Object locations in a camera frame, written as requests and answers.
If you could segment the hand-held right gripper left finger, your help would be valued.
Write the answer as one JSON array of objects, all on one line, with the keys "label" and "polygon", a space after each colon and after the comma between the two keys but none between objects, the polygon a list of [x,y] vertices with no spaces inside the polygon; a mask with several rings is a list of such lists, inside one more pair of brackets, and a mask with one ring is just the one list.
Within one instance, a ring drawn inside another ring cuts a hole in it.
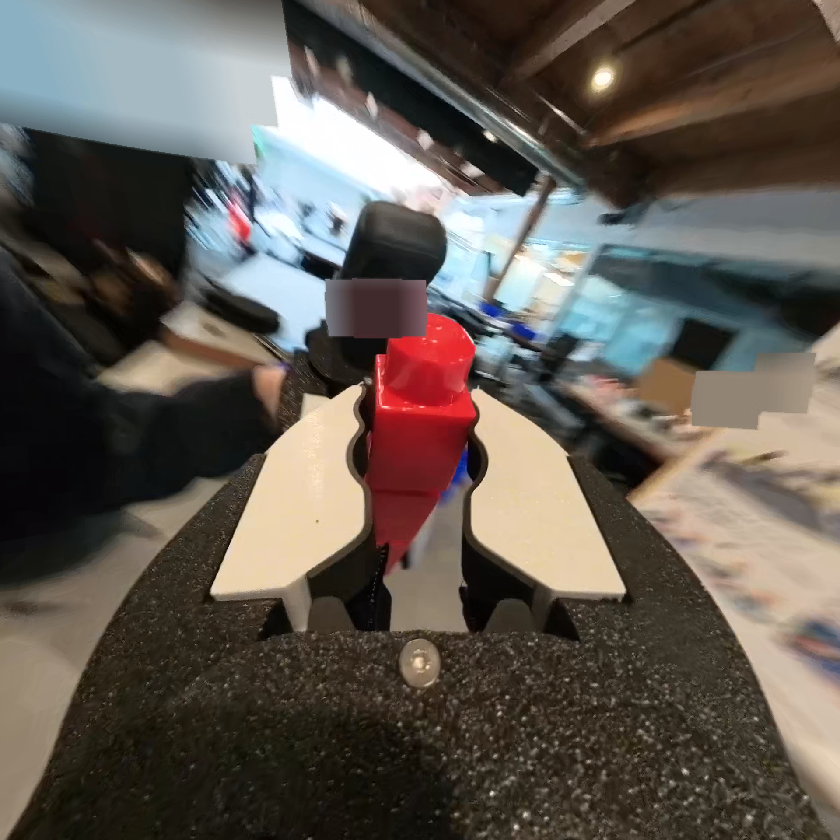
[{"label": "hand-held right gripper left finger", "polygon": [[278,632],[309,630],[312,606],[339,601],[350,626],[391,627],[384,554],[364,483],[367,390],[353,385],[354,423],[299,419],[268,449],[209,588],[213,602],[265,602]]}]

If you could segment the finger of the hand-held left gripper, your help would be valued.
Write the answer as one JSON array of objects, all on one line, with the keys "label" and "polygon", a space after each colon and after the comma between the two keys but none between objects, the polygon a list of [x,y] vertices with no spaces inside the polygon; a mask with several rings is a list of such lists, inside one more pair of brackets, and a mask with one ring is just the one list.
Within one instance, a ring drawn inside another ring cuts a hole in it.
[{"label": "finger of the hand-held left gripper", "polygon": [[306,424],[354,424],[354,393],[335,397],[306,394],[302,397],[301,422]]}]

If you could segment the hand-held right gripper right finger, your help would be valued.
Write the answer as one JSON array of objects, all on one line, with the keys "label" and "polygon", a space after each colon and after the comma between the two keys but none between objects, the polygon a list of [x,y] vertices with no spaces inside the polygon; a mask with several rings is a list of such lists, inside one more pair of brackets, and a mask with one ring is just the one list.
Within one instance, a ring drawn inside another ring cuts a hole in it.
[{"label": "hand-held right gripper right finger", "polygon": [[627,587],[570,457],[539,425],[471,394],[459,596],[472,633],[576,635],[567,602],[620,603]]}]

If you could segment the red mega block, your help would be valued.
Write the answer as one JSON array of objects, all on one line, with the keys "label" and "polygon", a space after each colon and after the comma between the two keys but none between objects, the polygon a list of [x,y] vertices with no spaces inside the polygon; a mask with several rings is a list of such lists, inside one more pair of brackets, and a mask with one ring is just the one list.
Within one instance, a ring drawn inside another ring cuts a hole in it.
[{"label": "red mega block", "polygon": [[466,385],[475,352],[459,323],[435,313],[423,337],[388,340],[372,380],[373,490],[431,495],[449,486],[476,421]]},{"label": "red mega block", "polygon": [[384,575],[388,575],[403,561],[442,492],[373,489],[371,493],[374,541],[385,552]]}]

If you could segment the person's left hand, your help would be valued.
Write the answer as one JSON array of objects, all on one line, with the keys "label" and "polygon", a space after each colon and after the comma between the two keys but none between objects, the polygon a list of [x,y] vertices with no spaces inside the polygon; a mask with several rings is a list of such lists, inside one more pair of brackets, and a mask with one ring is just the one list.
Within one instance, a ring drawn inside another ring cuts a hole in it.
[{"label": "person's left hand", "polygon": [[267,418],[277,424],[280,400],[287,381],[289,366],[283,362],[259,364],[253,368],[251,383],[255,398],[265,410]]}]

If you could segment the black round cushion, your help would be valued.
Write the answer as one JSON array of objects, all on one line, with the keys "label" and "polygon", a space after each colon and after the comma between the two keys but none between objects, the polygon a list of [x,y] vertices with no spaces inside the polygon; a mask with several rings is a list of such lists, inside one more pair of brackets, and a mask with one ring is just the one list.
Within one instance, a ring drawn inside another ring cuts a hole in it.
[{"label": "black round cushion", "polygon": [[280,315],[275,310],[222,287],[205,289],[201,305],[215,317],[251,333],[269,335],[280,329]]}]

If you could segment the wooden table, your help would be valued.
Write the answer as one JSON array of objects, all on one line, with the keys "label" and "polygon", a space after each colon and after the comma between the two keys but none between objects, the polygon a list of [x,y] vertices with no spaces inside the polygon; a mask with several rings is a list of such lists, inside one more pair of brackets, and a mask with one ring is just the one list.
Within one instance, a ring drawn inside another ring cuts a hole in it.
[{"label": "wooden table", "polygon": [[710,429],[658,413],[656,407],[636,399],[634,389],[609,378],[587,375],[574,381],[557,381],[553,390],[582,404],[607,433],[660,463],[687,455],[712,435]]}]

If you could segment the white table with brown edge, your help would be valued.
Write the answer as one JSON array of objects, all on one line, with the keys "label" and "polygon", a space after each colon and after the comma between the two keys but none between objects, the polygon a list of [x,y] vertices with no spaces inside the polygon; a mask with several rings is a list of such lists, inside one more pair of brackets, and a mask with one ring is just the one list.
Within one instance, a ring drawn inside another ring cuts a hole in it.
[{"label": "white table with brown edge", "polygon": [[[231,269],[221,280],[198,277],[184,300],[167,312],[153,338],[99,381],[122,391],[172,394],[187,383],[277,362],[291,363],[306,349],[310,331],[326,318],[325,281],[266,255]],[[230,298],[246,298],[272,310],[273,332],[246,330],[234,323]]]}]

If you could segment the orange traffic cone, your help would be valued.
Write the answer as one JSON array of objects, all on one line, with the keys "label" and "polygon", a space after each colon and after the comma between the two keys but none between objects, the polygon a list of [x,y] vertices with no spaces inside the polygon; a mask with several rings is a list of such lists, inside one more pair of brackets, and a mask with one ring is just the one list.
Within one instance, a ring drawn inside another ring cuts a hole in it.
[{"label": "orange traffic cone", "polygon": [[227,201],[227,215],[234,240],[245,251],[252,251],[251,235],[253,225],[236,197]]}]

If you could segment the brown cardboard box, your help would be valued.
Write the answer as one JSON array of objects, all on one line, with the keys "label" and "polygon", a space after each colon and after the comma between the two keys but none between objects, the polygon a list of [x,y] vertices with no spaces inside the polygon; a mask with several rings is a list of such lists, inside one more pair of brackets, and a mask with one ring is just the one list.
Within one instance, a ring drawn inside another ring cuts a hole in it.
[{"label": "brown cardboard box", "polygon": [[658,358],[636,378],[633,388],[639,400],[665,410],[667,415],[682,415],[690,410],[697,368],[671,358]]}]

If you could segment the printed poster board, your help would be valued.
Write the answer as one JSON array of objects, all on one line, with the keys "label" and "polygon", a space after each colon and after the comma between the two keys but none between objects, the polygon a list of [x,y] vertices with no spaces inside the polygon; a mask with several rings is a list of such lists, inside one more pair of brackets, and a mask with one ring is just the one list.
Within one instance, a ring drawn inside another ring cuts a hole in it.
[{"label": "printed poster board", "polygon": [[629,500],[706,586],[794,762],[838,808],[839,425],[814,414],[700,441]]}]

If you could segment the patterned dark bag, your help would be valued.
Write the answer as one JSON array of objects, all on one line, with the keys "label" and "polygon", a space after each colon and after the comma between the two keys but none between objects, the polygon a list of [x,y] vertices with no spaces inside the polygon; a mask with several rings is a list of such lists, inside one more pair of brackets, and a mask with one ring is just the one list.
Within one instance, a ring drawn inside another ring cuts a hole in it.
[{"label": "patterned dark bag", "polygon": [[100,263],[80,289],[87,308],[128,350],[153,340],[163,316],[182,302],[183,285],[154,257],[92,244]]}]

